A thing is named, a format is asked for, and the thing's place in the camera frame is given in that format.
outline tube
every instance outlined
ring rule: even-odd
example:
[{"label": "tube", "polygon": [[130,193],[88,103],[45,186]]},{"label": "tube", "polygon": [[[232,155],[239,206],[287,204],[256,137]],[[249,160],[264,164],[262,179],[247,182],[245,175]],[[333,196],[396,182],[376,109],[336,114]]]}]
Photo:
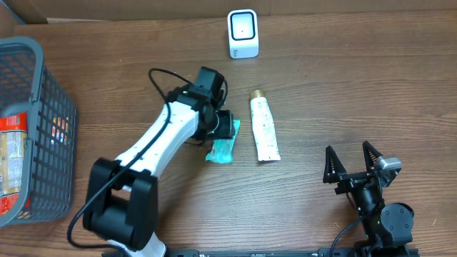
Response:
[{"label": "tube", "polygon": [[252,131],[256,140],[257,156],[259,161],[279,161],[278,143],[265,92],[255,90],[251,93]]}]

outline wooden table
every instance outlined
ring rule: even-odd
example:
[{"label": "wooden table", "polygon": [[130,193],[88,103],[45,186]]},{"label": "wooden table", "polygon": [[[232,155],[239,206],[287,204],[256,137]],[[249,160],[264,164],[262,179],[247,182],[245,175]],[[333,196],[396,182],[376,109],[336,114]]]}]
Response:
[{"label": "wooden table", "polygon": [[[184,145],[160,181],[159,238],[205,251],[329,247],[356,219],[344,196],[322,183],[325,147],[349,172],[364,170],[361,144],[394,153],[403,170],[384,190],[388,203],[416,213],[422,256],[457,254],[457,11],[259,18],[261,50],[232,60],[225,19],[18,26],[43,46],[46,65],[81,115],[73,213],[92,163],[115,158],[163,106],[147,71],[194,80],[200,66],[228,80],[226,108],[241,119],[230,165],[207,163],[205,148]],[[181,83],[158,79],[164,91]],[[263,89],[281,161],[259,164],[248,95]],[[71,217],[0,232],[6,256],[99,256],[66,242]],[[364,237],[359,227],[340,246]],[[74,238],[101,242],[79,223]]]}]

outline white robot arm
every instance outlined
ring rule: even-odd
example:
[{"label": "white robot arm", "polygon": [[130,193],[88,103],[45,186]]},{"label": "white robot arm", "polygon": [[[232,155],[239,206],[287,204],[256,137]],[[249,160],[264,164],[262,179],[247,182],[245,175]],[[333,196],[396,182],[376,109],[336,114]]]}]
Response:
[{"label": "white robot arm", "polygon": [[[160,179],[160,175],[164,172],[171,157],[174,156],[184,141],[195,134],[199,124],[198,111],[194,111],[190,106],[179,102],[170,103],[170,109],[172,115],[165,131],[156,143],[130,168],[131,170],[137,172],[148,170],[151,172],[151,176]],[[148,131],[129,150],[116,158],[117,161],[121,161],[121,166],[125,166],[131,161],[139,150],[157,134],[166,122],[167,113],[168,109],[164,106],[160,116]],[[131,187],[124,186],[123,190],[131,191]],[[131,251],[124,244],[115,240],[110,240],[110,243],[124,248],[132,257],[163,257],[166,252],[165,244],[157,238],[155,232],[146,246],[137,251]]]},{"label": "white robot arm", "polygon": [[[124,253],[132,257],[163,257],[166,254],[165,245],[155,234],[157,182],[188,138],[233,137],[232,115],[230,111],[220,110],[225,100],[222,92],[226,93],[226,89],[221,90],[224,82],[219,72],[202,67],[195,84],[169,92],[168,103],[156,122],[129,150],[115,161],[103,158],[96,161],[89,178],[86,202],[92,201],[114,176],[119,179],[84,211],[85,229],[123,248]],[[156,135],[159,137],[147,148]],[[138,158],[140,151],[145,152]],[[111,190],[121,189],[131,192],[129,200],[111,195]]]}]

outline gold cap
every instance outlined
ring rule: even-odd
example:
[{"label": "gold cap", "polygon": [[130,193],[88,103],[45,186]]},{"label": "gold cap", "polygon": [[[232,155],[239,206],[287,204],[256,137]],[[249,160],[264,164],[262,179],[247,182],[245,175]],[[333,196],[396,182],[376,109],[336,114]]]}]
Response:
[{"label": "gold cap", "polygon": [[266,94],[262,90],[254,90],[250,95],[249,95],[249,101],[257,98],[257,97],[266,97]]}]

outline plastic basket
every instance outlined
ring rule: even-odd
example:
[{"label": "plastic basket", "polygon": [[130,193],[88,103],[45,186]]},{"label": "plastic basket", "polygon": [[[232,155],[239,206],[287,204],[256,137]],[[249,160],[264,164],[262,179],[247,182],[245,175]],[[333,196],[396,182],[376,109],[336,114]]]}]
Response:
[{"label": "plastic basket", "polygon": [[78,113],[44,66],[38,42],[0,39],[0,117],[27,111],[28,136],[21,191],[0,227],[52,221],[70,211]]}]

